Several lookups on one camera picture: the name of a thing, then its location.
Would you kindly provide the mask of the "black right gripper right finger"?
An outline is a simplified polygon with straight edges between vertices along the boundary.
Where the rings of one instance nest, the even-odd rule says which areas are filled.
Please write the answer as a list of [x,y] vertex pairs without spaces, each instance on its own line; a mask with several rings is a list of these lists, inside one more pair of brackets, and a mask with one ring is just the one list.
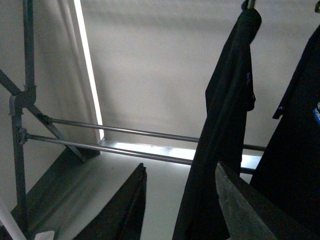
[[215,169],[216,190],[231,240],[318,240],[246,183],[223,162]]

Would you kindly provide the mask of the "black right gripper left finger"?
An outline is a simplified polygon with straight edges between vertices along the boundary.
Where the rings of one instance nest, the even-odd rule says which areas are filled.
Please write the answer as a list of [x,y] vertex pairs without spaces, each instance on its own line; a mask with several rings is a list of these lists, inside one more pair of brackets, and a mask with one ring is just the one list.
[[76,240],[139,240],[147,192],[147,172],[140,163]]

